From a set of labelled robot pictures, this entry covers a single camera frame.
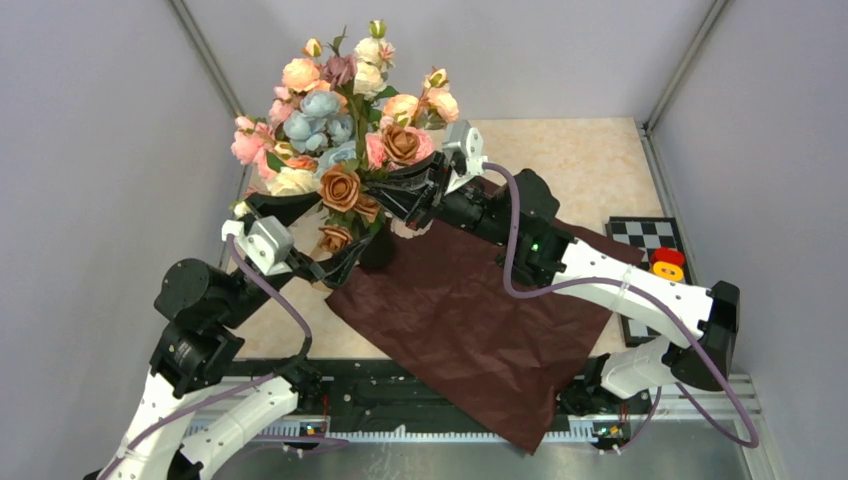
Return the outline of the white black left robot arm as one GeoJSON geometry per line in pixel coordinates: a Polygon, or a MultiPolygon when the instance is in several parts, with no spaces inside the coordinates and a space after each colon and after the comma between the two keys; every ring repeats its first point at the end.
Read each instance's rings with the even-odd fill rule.
{"type": "Polygon", "coordinates": [[[307,362],[313,333],[298,352],[272,361],[250,380],[227,390],[242,338],[235,329],[268,301],[281,301],[293,279],[337,287],[369,245],[361,237],[331,258],[300,252],[290,226],[316,194],[273,197],[254,193],[239,202],[221,237],[237,268],[225,272],[204,261],[176,262],[165,274],[155,309],[167,324],[152,353],[137,410],[98,479],[210,479],[263,429],[319,404],[321,377],[307,362]]]}

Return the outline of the red paper bouquet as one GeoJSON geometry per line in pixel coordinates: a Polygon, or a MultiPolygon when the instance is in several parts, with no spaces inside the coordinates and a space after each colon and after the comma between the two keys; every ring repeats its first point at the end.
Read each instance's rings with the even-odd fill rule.
{"type": "Polygon", "coordinates": [[[499,247],[442,221],[393,243],[390,263],[355,269],[329,308],[476,422],[535,453],[556,395],[586,363],[611,312],[558,294],[511,297],[499,247]]]}

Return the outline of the colourful artificial flower bunch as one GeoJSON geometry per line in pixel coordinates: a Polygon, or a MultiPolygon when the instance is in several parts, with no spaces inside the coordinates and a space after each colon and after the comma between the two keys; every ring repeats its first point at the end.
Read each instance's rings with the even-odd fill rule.
{"type": "Polygon", "coordinates": [[[384,20],[370,21],[367,36],[349,54],[341,50],[344,34],[329,43],[309,39],[301,55],[284,66],[268,114],[235,118],[231,152],[256,168],[268,193],[318,193],[336,152],[362,157],[364,136],[390,122],[431,137],[459,119],[443,68],[426,74],[417,94],[389,85],[395,48],[386,34],[384,20]]]}

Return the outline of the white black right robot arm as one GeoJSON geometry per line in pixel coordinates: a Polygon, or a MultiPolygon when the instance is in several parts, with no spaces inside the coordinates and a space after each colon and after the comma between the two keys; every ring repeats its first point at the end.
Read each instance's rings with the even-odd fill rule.
{"type": "Polygon", "coordinates": [[[739,329],[740,291],[667,279],[615,259],[556,226],[558,200],[534,171],[506,174],[493,193],[476,176],[499,172],[485,158],[435,153],[365,186],[391,215],[416,228],[431,219],[505,247],[502,284],[516,299],[578,298],[643,323],[656,338],[600,360],[586,385],[589,404],[612,412],[650,388],[728,392],[739,329]]]}

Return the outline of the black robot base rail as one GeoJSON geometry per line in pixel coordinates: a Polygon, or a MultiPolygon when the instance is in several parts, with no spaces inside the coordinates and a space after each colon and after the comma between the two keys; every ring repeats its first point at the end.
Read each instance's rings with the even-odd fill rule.
{"type": "MultiPolygon", "coordinates": [[[[295,413],[323,417],[328,433],[389,433],[403,426],[409,433],[457,438],[503,430],[484,425],[391,360],[309,360],[287,379],[305,389],[295,413]]],[[[589,423],[589,433],[609,437],[616,426],[623,436],[629,433],[629,415],[648,413],[651,394],[644,390],[628,400],[600,391],[591,396],[579,375],[564,389],[545,394],[543,403],[553,408],[544,433],[567,432],[579,420],[606,415],[607,421],[589,423]]]]}

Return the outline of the black cylindrical vase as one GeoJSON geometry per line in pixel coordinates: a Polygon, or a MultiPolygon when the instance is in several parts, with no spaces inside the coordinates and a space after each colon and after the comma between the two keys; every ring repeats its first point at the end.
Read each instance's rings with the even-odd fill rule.
{"type": "Polygon", "coordinates": [[[366,270],[381,270],[394,259],[396,245],[393,233],[388,225],[383,225],[373,236],[359,257],[359,266],[366,270]]]}

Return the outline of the brown small rose stem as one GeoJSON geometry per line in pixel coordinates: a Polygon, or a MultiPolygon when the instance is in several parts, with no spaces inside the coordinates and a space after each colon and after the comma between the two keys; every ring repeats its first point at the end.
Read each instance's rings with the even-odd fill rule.
{"type": "Polygon", "coordinates": [[[434,151],[424,130],[394,122],[367,133],[364,141],[362,157],[347,159],[344,151],[336,152],[332,166],[319,180],[318,193],[327,219],[319,228],[317,248],[329,254],[339,253],[383,226],[385,213],[370,193],[368,180],[385,180],[389,173],[418,164],[434,151]]]}

